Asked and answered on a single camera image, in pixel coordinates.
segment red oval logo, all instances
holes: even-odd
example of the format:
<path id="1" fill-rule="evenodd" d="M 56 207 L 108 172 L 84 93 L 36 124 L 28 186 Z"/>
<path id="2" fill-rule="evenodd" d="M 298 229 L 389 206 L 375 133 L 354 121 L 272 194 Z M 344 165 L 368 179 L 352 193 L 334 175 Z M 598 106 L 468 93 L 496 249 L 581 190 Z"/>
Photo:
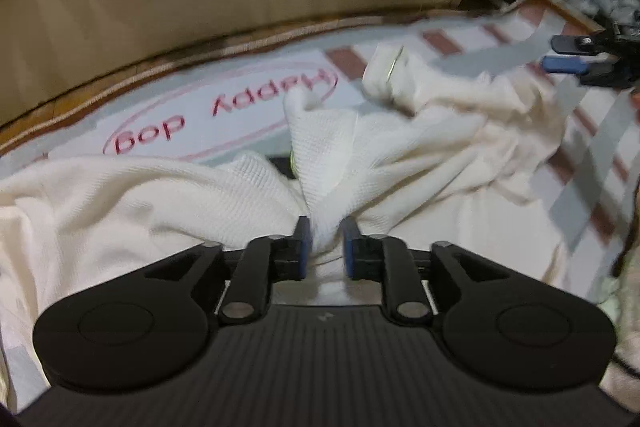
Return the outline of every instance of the red oval logo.
<path id="1" fill-rule="evenodd" d="M 286 127 L 282 100 L 289 89 L 308 89 L 324 101 L 338 81 L 327 62 L 282 61 L 223 73 L 139 108 L 111 133 L 102 153 L 196 160 L 227 152 Z"/>

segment black gripper base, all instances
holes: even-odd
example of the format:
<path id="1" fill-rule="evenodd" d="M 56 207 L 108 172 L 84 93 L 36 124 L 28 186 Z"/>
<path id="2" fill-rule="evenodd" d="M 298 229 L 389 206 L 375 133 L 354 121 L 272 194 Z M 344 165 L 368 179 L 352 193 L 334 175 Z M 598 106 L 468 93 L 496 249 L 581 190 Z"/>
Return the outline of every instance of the black gripper base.
<path id="1" fill-rule="evenodd" d="M 130 394 L 53 387 L 24 427 L 622 427 L 632 414 L 596 385 L 526 394 L 451 362 L 426 328 L 379 307 L 272 305 L 218 331 L 180 375 Z"/>

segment white towel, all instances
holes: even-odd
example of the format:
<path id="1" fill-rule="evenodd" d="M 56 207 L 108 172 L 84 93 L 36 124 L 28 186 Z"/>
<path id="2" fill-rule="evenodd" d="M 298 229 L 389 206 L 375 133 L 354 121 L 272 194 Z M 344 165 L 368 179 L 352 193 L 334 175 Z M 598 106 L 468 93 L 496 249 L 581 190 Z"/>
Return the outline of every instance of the white towel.
<path id="1" fill-rule="evenodd" d="M 348 214 L 365 233 L 392 233 L 412 248 L 448 240 L 561 280 L 561 239 L 528 180 L 558 146 L 562 122 L 533 80 L 453 78 L 382 47 L 364 86 L 415 116 L 325 110 L 293 90 L 286 114 L 299 184 L 253 153 L 215 169 L 88 156 L 41 162 L 2 182 L 1 324 L 30 346 L 34 321 L 63 296 L 202 241 L 241 248 L 290 233 L 300 214 L 312 219 L 310 281 L 281 285 L 280 299 L 371 298 L 375 285 L 360 286 L 360 298 L 344 281 L 337 227 Z"/>

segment blue clip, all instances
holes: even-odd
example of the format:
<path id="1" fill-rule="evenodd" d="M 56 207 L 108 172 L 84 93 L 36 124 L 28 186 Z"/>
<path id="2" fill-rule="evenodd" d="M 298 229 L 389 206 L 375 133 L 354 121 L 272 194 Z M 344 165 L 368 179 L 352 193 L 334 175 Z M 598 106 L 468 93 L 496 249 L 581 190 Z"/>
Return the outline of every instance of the blue clip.
<path id="1" fill-rule="evenodd" d="M 543 57 L 540 64 L 547 73 L 587 74 L 588 63 L 579 57 Z"/>
<path id="2" fill-rule="evenodd" d="M 353 242 L 362 239 L 363 236 L 360 233 L 356 220 L 351 216 L 345 217 L 340 223 L 340 229 L 342 230 L 342 251 L 344 255 L 344 267 L 347 272 L 347 277 L 353 279 L 354 275 L 354 259 L 353 259 Z"/>

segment black clamp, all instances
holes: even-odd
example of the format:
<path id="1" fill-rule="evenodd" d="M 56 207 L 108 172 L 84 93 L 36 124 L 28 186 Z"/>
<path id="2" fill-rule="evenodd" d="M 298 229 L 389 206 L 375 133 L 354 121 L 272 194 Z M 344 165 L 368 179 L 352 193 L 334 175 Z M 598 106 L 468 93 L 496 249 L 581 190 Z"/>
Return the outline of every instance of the black clamp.
<path id="1" fill-rule="evenodd" d="M 164 380 L 220 327 L 261 318 L 271 283 L 304 279 L 310 245 L 305 216 L 292 235 L 260 237 L 243 251 L 197 245 L 56 302 L 33 328 L 34 348 L 49 380 L 72 389 Z"/>
<path id="2" fill-rule="evenodd" d="M 546 56 L 541 66 L 547 73 L 575 74 L 583 86 L 628 89 L 640 79 L 640 26 L 613 23 L 590 35 L 554 35 L 551 48 L 559 55 Z M 585 62 L 580 56 L 606 53 L 612 58 Z"/>
<path id="3" fill-rule="evenodd" d="M 351 217 L 342 231 L 349 277 L 382 283 L 385 315 L 405 326 L 430 324 L 481 378 L 546 392 L 597 383 L 604 374 L 616 338 L 607 316 L 587 301 L 446 241 L 409 250 L 395 237 L 362 235 Z M 428 280 L 435 309 L 420 279 Z M 415 310 L 424 315 L 416 319 Z"/>

